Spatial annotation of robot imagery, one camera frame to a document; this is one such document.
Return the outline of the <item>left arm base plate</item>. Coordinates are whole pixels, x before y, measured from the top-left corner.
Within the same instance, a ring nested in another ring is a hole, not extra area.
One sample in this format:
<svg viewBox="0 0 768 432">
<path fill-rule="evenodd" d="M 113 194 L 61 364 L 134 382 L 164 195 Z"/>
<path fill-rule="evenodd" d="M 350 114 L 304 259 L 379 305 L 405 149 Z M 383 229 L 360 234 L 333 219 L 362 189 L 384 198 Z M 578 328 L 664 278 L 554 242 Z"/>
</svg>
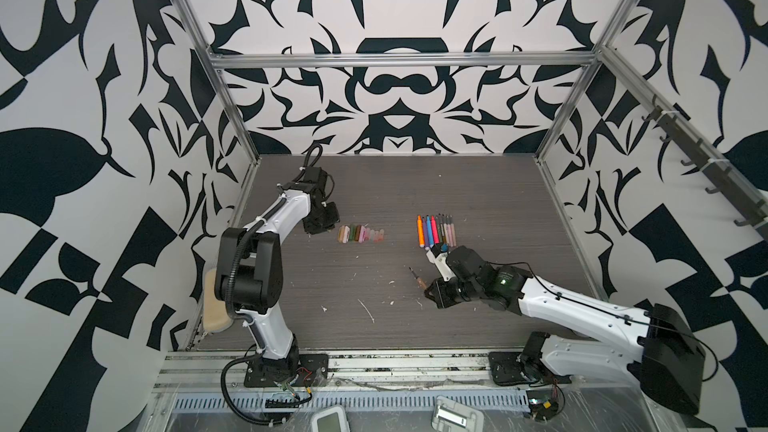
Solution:
<svg viewBox="0 0 768 432">
<path fill-rule="evenodd" d="M 246 388 L 265 388 L 277 386 L 286 381 L 305 377 L 324 378 L 329 366 L 327 354 L 305 354 L 289 356 L 284 359 L 264 359 L 255 356 L 247 362 L 244 378 Z"/>
</svg>

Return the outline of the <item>tan marker pen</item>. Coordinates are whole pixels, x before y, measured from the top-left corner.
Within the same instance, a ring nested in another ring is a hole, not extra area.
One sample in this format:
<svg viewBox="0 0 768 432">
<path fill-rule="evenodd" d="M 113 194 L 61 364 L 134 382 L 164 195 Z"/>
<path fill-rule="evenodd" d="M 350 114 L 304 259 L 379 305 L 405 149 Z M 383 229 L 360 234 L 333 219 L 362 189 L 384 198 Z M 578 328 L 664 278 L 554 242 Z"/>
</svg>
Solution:
<svg viewBox="0 0 768 432">
<path fill-rule="evenodd" d="M 454 220 L 453 220 L 452 217 L 449 218 L 449 229 L 450 229 L 450 233 L 451 233 L 451 244 L 452 244 L 452 247 L 457 247 L 458 243 L 457 243 L 457 239 L 456 239 L 455 224 L 454 224 Z"/>
</svg>

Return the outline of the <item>light pink marker pen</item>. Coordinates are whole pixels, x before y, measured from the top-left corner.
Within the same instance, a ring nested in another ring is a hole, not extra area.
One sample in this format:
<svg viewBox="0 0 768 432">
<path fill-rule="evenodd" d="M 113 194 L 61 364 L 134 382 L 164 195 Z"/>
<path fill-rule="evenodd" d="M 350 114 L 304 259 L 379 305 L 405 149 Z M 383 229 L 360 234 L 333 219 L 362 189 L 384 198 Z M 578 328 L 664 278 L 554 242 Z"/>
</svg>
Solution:
<svg viewBox="0 0 768 432">
<path fill-rule="evenodd" d="M 450 216 L 446 216 L 445 228 L 446 228 L 446 236 L 447 236 L 448 244 L 449 244 L 450 247 L 452 247 L 452 244 L 451 244 L 451 233 L 450 233 L 450 229 L 449 229 L 449 218 L 450 218 Z"/>
</svg>

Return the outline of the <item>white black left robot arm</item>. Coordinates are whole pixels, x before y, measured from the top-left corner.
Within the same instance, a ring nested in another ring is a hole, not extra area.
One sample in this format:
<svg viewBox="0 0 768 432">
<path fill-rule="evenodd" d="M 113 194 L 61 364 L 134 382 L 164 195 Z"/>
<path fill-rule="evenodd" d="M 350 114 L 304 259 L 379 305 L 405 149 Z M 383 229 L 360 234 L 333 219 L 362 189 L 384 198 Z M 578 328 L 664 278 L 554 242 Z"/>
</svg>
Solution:
<svg viewBox="0 0 768 432">
<path fill-rule="evenodd" d="M 300 353 L 295 334 L 287 326 L 279 305 L 284 272 L 282 243 L 298 224 L 309 235 L 330 231 L 339 212 L 329 200 L 335 182 L 317 165 L 323 147 L 312 145 L 295 178 L 278 186 L 273 204 L 249 224 L 230 227 L 221 236 L 214 279 L 214 297 L 223 302 L 227 316 L 241 320 L 255 342 L 256 352 L 228 362 L 220 373 L 226 405 L 236 417 L 262 427 L 286 424 L 289 413 L 254 415 L 238 407 L 230 396 L 228 372 L 246 365 L 257 378 L 290 391 L 298 378 Z"/>
</svg>

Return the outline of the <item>blue marker pen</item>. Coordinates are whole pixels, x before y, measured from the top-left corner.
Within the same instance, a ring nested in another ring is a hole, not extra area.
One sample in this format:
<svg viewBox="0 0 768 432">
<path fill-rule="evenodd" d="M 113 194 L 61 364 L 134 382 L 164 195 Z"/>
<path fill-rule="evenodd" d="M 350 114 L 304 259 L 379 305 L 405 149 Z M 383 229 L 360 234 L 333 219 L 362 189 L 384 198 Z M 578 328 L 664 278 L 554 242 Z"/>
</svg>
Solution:
<svg viewBox="0 0 768 432">
<path fill-rule="evenodd" d="M 428 247 L 433 247 L 435 244 L 434 234 L 433 234 L 433 228 L 432 228 L 432 219 L 430 216 L 426 216 L 424 219 L 425 223 L 425 241 L 426 245 Z"/>
</svg>

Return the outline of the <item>purple marker pen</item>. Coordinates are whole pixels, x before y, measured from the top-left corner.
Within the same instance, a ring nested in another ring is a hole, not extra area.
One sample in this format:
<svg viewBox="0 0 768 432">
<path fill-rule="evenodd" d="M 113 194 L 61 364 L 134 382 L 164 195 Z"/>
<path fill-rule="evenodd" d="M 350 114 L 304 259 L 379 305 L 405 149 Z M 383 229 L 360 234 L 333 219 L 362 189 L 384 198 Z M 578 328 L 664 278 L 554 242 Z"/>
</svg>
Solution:
<svg viewBox="0 0 768 432">
<path fill-rule="evenodd" d="M 423 242 L 424 247 L 429 248 L 430 247 L 430 227 L 427 222 L 426 217 L 421 217 L 421 230 L 422 230 L 422 236 L 423 236 Z"/>
</svg>

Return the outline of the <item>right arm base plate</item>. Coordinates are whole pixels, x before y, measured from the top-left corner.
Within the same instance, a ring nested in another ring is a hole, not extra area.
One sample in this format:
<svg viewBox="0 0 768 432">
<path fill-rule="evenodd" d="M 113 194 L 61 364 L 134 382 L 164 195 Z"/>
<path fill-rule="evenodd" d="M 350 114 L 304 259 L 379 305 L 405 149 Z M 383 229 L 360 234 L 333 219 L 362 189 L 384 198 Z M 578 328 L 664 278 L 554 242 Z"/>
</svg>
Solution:
<svg viewBox="0 0 768 432">
<path fill-rule="evenodd" d="M 537 384 L 540 375 L 521 356 L 521 352 L 490 352 L 488 363 L 492 382 L 500 387 Z"/>
</svg>

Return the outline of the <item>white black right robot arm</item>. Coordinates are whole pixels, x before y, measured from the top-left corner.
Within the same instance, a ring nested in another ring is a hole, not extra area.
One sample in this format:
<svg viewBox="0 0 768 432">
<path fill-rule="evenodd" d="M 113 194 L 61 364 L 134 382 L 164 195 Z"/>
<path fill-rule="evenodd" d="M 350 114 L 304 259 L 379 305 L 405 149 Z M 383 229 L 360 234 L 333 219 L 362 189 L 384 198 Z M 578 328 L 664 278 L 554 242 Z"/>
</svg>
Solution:
<svg viewBox="0 0 768 432">
<path fill-rule="evenodd" d="M 604 302 L 539 277 L 526 262 L 489 262 L 464 246 L 434 245 L 426 257 L 440 276 L 425 287 L 424 295 L 438 308 L 480 301 L 579 334 L 578 339 L 566 339 L 533 332 L 522 352 L 492 353 L 495 384 L 556 385 L 583 376 L 637 386 L 657 404 L 682 415 L 699 413 L 711 350 L 676 310 L 661 304 L 645 310 Z"/>
</svg>

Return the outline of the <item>dark brown marker pen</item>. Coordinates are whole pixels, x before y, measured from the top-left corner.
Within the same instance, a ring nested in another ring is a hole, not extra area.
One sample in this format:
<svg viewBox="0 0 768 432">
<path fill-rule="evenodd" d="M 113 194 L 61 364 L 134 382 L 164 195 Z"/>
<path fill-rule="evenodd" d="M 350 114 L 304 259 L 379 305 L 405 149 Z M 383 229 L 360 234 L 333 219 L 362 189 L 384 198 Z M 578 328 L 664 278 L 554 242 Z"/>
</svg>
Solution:
<svg viewBox="0 0 768 432">
<path fill-rule="evenodd" d="M 438 231 L 440 233 L 440 240 L 444 244 L 448 244 L 448 235 L 446 232 L 445 217 L 442 214 L 437 216 Z"/>
</svg>

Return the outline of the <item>orange marker pen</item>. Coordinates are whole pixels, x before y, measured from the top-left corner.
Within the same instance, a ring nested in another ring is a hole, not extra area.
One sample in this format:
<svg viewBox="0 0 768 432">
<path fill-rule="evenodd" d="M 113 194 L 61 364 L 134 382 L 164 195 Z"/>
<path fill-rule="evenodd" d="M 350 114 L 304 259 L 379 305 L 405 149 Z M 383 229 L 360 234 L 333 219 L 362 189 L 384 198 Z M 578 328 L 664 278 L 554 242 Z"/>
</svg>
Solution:
<svg viewBox="0 0 768 432">
<path fill-rule="evenodd" d="M 417 217 L 417 224 L 418 224 L 418 227 L 419 227 L 419 244 L 420 244 L 420 246 L 422 248 L 425 248 L 424 247 L 424 242 L 423 242 L 422 230 L 421 230 L 421 217 L 422 217 L 421 215 L 419 215 Z"/>
</svg>

